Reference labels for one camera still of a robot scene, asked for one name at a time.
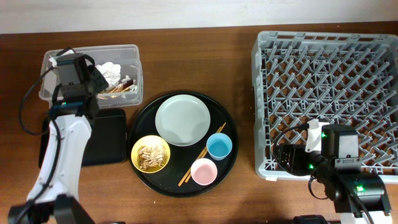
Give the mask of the gold foil wrapper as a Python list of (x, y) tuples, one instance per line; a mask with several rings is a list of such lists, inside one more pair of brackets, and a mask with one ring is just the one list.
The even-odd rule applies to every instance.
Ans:
[(108, 96), (103, 96), (104, 94), (111, 94), (111, 93), (122, 93), (127, 91), (136, 91), (137, 85), (136, 80), (122, 80), (122, 82), (111, 89), (102, 91), (98, 98), (101, 100), (107, 100)]

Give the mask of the white napkin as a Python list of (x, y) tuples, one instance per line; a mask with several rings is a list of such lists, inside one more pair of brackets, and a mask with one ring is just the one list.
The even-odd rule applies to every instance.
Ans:
[(133, 79), (133, 75), (137, 71), (137, 68), (133, 65), (120, 65), (113, 62), (106, 62), (102, 65), (97, 65), (96, 68), (108, 82), (106, 90), (120, 84), (122, 80), (136, 80)]

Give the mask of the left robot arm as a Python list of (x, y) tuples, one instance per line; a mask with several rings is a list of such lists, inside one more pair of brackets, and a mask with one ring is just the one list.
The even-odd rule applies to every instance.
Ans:
[(85, 147), (99, 106), (96, 96), (108, 84), (94, 65), (75, 65), (70, 72), (57, 67), (62, 100), (48, 112), (49, 141), (39, 176), (24, 205), (10, 208), (9, 223), (93, 223), (78, 201), (78, 182)]

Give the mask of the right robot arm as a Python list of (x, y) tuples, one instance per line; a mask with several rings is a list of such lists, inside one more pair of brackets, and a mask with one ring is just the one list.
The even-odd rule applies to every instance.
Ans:
[(280, 168), (294, 176), (309, 176), (323, 184), (341, 223), (392, 223), (391, 204), (383, 180), (361, 170), (356, 130), (342, 124), (312, 120), (297, 126), (307, 142), (274, 141), (273, 155)]

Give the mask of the pink plastic cup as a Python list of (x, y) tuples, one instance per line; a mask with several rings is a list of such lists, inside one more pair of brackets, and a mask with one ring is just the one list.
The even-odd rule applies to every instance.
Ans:
[(199, 185), (210, 185), (217, 177), (216, 164), (207, 158), (195, 161), (191, 166), (192, 179)]

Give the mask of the blue plastic cup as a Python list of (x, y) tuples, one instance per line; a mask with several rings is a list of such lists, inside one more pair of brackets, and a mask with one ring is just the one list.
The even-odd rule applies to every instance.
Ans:
[(228, 135), (215, 133), (208, 138), (206, 147), (211, 158), (221, 161), (231, 153), (233, 143)]

